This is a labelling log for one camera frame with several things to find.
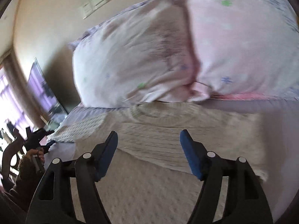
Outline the dark furry sleeve forearm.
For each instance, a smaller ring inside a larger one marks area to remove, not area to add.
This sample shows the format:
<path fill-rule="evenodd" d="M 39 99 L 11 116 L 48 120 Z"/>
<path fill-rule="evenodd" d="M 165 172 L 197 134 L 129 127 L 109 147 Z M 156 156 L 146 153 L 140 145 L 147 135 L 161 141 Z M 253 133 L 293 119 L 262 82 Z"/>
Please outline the dark furry sleeve forearm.
<path fill-rule="evenodd" d="M 26 215 L 34 192 L 38 187 L 42 174 L 36 172 L 32 156 L 38 155 L 42 163 L 45 162 L 43 151 L 31 149 L 19 162 L 19 175 L 16 183 L 8 192 L 1 191 L 1 201 L 7 204 L 17 215 Z"/>

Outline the person's left hand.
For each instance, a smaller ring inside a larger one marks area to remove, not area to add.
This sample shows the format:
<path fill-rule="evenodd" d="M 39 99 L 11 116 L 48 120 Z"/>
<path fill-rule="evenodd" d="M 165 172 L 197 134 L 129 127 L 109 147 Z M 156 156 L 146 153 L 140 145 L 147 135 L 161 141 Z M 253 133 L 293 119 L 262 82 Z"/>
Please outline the person's left hand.
<path fill-rule="evenodd" d="M 30 149 L 26 153 L 26 157 L 30 160 L 33 158 L 33 156 L 38 156 L 41 163 L 44 165 L 45 163 L 45 156 L 44 156 L 44 150 L 43 148 L 38 149 Z"/>

